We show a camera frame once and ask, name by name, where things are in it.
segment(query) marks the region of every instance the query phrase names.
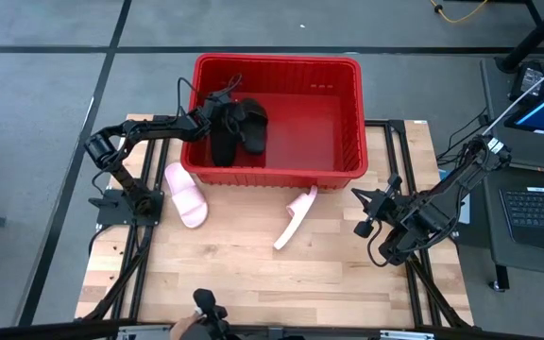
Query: yellow cable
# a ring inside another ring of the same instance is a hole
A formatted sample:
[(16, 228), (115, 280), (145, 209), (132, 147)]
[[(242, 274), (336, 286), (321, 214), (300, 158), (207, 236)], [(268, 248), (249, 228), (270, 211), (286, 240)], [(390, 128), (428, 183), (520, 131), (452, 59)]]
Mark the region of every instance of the yellow cable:
[[(432, 2), (432, 5), (434, 8), (436, 8), (438, 5), (435, 3), (434, 0), (430, 0)], [(459, 20), (452, 20), (452, 19), (449, 19), (446, 15), (444, 15), (444, 11), (442, 9), (439, 9), (438, 12), (440, 13), (440, 15), (442, 15), (442, 18), (444, 18), (444, 20), (448, 21), (449, 23), (451, 24), (456, 24), (456, 23), (460, 23), (464, 20), (466, 20), (468, 17), (472, 16), (473, 14), (475, 14), (478, 10), (480, 10), (482, 8), (482, 6), (487, 3), (488, 0), (484, 0), (482, 2), (482, 4), (478, 5), (478, 7), (476, 9), (474, 9), (470, 14), (464, 16), (463, 18), (459, 19)]]

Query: pink slipper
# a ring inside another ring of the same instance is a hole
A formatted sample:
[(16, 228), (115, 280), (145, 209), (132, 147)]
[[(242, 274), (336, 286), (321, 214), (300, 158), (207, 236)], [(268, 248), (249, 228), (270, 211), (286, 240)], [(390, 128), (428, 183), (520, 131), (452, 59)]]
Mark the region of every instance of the pink slipper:
[(171, 199), (184, 225), (196, 228), (203, 224), (207, 218), (207, 202), (190, 174), (179, 162), (174, 162), (165, 168), (165, 178), (171, 190)]
[(300, 194), (293, 202), (291, 202), (291, 204), (287, 206), (287, 211), (291, 217), (293, 217), (293, 219), (291, 220), (291, 223), (289, 223), (287, 229), (284, 230), (280, 238), (274, 243), (274, 248), (276, 250), (280, 250), (282, 247), (284, 247), (284, 245), (289, 242), (289, 239), (293, 236), (293, 234), (298, 230), (301, 221), (303, 221), (303, 219), (306, 217), (306, 213), (308, 213), (310, 207), (312, 207), (317, 193), (318, 188), (312, 186), (309, 194)]

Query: laptop keyboard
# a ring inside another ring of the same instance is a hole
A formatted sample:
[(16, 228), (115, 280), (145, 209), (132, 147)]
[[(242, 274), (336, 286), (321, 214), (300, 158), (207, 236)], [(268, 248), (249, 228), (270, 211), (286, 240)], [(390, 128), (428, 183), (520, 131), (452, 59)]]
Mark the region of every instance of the laptop keyboard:
[(544, 228), (544, 193), (501, 190), (501, 195), (511, 226)]

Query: wooden table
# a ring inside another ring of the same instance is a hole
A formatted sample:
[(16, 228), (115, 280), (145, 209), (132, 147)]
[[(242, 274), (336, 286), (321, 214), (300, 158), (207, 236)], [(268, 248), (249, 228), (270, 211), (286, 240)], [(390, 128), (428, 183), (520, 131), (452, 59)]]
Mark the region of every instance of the wooden table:
[[(151, 119), (131, 114), (129, 119)], [(439, 181), (434, 148), (425, 122), (405, 122), (418, 190)], [(395, 136), (399, 168), (400, 142)], [(144, 282), (139, 320), (169, 323), (194, 309), (196, 288), (213, 290), (228, 309), (230, 324), (310, 327), (413, 326), (404, 265), (378, 268), (366, 255), (366, 240), (352, 230), (365, 216), (352, 187), (384, 189), (389, 165), (383, 129), (366, 130), (369, 168), (345, 190), (323, 191), (296, 234), (282, 250), (272, 245), (290, 221), (285, 206), (305, 189), (197, 185), (209, 204), (209, 217), (198, 229), (187, 229), (166, 192), (163, 217), (155, 228)], [(161, 142), (150, 173), (154, 182)], [(167, 164), (179, 161), (181, 141), (173, 140)], [(136, 145), (125, 166), (139, 177), (145, 143)], [(114, 179), (111, 185), (118, 188)], [(373, 255), (391, 227), (385, 225), (373, 244)], [(90, 312), (118, 276), (127, 226), (113, 227), (94, 243), (76, 316)], [(446, 299), (471, 323), (459, 258), (450, 241), (430, 249), (434, 280)], [(132, 282), (122, 315), (128, 314)], [(426, 323), (430, 323), (424, 288), (419, 284)]]

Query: red plastic bin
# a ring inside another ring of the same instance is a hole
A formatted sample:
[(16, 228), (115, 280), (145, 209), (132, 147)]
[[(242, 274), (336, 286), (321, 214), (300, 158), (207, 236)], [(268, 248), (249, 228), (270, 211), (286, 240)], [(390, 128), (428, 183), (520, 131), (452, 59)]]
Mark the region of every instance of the red plastic bin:
[[(345, 187), (368, 167), (361, 71), (347, 58), (204, 54), (193, 84), (203, 94), (243, 78), (233, 99), (254, 98), (268, 115), (266, 150), (238, 146), (232, 167), (213, 165), (209, 139), (184, 143), (181, 164), (209, 184)], [(192, 93), (190, 109), (203, 105)]]

